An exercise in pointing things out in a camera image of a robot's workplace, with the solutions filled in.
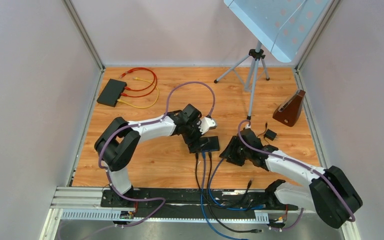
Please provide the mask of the black power adapter with cord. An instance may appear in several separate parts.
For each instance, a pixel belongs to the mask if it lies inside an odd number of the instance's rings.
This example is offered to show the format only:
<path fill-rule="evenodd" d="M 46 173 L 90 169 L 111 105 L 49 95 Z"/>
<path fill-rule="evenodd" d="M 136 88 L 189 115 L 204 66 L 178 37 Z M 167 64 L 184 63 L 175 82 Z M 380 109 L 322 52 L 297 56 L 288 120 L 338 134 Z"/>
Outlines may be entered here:
<path fill-rule="evenodd" d="M 265 123 L 264 125 L 265 129 L 262 133 L 260 133 L 257 137 L 262 137 L 264 140 L 268 139 L 270 141 L 273 141 L 277 137 L 277 133 L 274 132 L 273 130 L 268 128 L 268 122 Z"/>

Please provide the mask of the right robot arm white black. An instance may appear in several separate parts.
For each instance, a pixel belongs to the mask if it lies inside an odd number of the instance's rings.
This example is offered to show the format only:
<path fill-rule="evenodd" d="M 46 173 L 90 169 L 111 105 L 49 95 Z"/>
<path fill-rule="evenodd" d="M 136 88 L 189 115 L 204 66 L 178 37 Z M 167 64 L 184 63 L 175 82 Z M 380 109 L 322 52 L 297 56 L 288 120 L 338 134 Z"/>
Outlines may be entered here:
<path fill-rule="evenodd" d="M 363 200 L 339 167 L 304 163 L 276 146 L 263 145 L 250 128 L 234 135 L 220 158 L 237 166 L 249 160 L 255 167 L 296 182 L 294 185 L 278 179 L 265 189 L 266 204 L 272 209 L 281 205 L 303 208 L 317 213 L 328 226 L 338 229 L 346 221 L 355 221 L 354 214 L 363 206 Z"/>

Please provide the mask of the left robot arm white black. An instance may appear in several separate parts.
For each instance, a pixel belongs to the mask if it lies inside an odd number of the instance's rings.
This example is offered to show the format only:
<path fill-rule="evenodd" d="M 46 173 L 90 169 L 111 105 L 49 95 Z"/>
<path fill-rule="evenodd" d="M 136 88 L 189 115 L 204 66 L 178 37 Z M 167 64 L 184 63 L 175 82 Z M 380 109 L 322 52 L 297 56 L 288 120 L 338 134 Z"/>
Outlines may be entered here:
<path fill-rule="evenodd" d="M 198 147 L 201 137 L 216 127 L 217 123 L 210 115 L 203 116 L 191 104 L 183 110 L 168 111 L 148 120 L 115 118 L 94 144 L 98 166 L 105 170 L 115 202 L 126 207 L 134 201 L 127 166 L 140 143 L 181 135 L 185 144 L 194 149 Z"/>

